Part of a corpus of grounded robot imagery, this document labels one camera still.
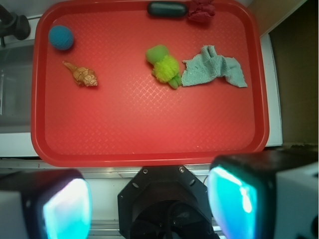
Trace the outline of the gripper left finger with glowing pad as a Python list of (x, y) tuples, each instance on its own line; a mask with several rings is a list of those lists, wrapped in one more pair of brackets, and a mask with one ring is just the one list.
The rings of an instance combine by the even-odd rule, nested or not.
[(91, 220), (90, 186), (77, 169), (0, 178), (2, 239), (86, 239)]

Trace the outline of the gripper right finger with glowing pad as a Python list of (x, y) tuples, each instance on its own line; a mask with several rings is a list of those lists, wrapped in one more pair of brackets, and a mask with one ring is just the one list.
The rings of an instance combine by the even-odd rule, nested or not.
[(228, 239), (316, 239), (319, 155), (299, 149), (216, 157), (208, 174), (212, 215)]

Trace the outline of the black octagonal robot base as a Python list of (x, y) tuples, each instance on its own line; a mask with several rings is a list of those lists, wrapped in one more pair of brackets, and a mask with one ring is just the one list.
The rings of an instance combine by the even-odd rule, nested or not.
[(118, 194), (126, 239), (217, 239), (207, 187), (184, 166), (143, 167)]

